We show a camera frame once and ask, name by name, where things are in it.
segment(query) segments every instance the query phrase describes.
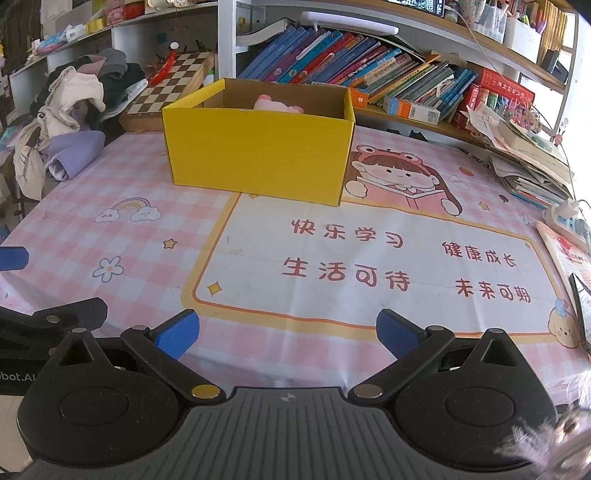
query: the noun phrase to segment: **pink plush toy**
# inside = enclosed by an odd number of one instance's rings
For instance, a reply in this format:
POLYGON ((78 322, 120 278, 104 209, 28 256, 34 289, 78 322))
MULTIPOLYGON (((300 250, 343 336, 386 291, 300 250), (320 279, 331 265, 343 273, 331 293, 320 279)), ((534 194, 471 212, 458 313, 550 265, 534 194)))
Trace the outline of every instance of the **pink plush toy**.
POLYGON ((268 95, 260 95, 255 102, 255 110, 271 110, 272 112, 304 113, 299 106, 287 106, 281 102, 274 102, 268 95))

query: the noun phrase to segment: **rainbow illustration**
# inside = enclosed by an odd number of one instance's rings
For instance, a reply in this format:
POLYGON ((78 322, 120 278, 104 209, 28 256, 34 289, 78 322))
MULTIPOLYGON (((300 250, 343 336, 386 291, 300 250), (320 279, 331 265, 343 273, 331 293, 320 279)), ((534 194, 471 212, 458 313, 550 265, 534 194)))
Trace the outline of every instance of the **rainbow illustration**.
POLYGON ((138 212, 140 208, 151 207, 151 205, 148 199, 145 199, 143 197, 133 197, 130 199, 121 200, 119 203, 113 205, 111 209, 121 212, 121 210, 127 207, 131 207, 135 209, 136 212, 138 212))

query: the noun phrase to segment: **pencil holder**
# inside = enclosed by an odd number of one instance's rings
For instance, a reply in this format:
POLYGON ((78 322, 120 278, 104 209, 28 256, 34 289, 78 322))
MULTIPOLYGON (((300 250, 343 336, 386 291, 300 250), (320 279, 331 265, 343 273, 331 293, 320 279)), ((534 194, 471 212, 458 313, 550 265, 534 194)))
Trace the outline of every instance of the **pencil holder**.
POLYGON ((503 10, 488 5, 485 0, 460 0, 460 5, 468 28, 503 43, 507 24, 503 10))

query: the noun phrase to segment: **chessboard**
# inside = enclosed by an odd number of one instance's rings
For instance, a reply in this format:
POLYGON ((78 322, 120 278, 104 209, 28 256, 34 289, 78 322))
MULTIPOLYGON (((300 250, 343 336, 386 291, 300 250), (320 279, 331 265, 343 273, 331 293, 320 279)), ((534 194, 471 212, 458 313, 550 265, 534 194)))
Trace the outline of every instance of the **chessboard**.
POLYGON ((166 78, 140 93, 124 115, 160 112, 163 107, 197 90, 212 68, 212 52, 181 53, 166 78))

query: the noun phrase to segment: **yellow cardboard box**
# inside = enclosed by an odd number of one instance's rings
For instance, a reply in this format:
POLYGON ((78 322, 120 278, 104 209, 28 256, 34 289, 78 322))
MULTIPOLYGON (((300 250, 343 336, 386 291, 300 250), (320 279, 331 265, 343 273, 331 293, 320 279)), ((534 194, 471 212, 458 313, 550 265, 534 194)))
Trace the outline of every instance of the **yellow cardboard box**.
POLYGON ((162 114, 176 185, 340 203, 355 126, 348 89, 222 79, 162 114), (263 93, 305 113, 253 110, 263 93))

